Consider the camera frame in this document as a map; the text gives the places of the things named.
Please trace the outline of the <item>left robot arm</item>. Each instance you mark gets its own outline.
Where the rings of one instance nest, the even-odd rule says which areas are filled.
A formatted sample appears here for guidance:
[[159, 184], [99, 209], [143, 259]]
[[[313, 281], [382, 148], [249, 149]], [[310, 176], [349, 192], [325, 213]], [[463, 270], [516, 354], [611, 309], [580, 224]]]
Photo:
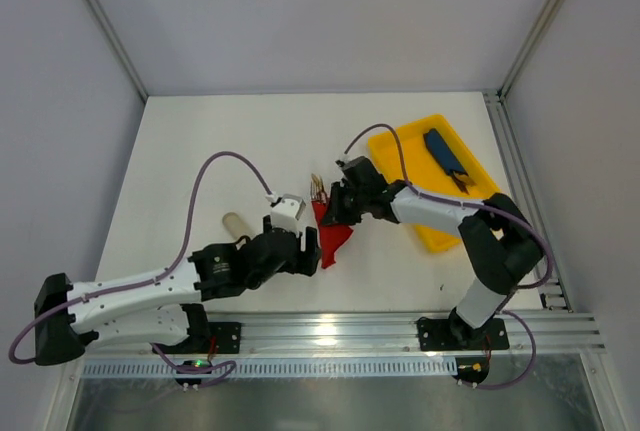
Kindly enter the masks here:
[[253, 238], [210, 244], [167, 276], [150, 271], [108, 282], [48, 276], [34, 302], [35, 363], [63, 364], [90, 347], [149, 342], [164, 352], [198, 352], [211, 332], [207, 301], [258, 289], [281, 273], [311, 277], [321, 258], [318, 232], [272, 225]]

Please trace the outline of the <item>red paper napkin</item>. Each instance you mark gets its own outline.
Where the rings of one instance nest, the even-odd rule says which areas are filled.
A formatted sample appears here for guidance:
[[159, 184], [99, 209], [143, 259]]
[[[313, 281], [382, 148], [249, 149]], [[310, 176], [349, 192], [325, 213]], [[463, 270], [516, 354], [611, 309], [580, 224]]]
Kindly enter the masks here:
[[312, 209], [319, 233], [320, 248], [322, 251], [321, 268], [327, 269], [336, 263], [337, 251], [350, 239], [353, 230], [346, 225], [327, 226], [321, 223], [327, 211], [327, 204], [312, 200]]

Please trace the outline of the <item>silver fork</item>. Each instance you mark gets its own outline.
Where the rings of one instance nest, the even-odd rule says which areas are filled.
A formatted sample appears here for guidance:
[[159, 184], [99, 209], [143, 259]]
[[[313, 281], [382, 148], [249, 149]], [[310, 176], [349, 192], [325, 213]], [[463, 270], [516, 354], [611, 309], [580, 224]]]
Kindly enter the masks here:
[[312, 202], [327, 204], [328, 197], [322, 178], [314, 173], [311, 174], [310, 197]]

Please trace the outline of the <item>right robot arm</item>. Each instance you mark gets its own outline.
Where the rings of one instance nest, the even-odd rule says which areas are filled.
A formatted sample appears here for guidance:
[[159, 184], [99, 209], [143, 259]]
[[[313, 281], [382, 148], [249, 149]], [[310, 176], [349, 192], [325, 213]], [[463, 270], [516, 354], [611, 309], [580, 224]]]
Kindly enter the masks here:
[[489, 344], [498, 332], [497, 313], [543, 258], [543, 246], [515, 203], [501, 193], [463, 202], [403, 180], [389, 182], [364, 156], [337, 165], [343, 176], [331, 185], [323, 225], [354, 226], [369, 214], [436, 229], [463, 243], [474, 279], [447, 318], [418, 320], [421, 349], [479, 350]]

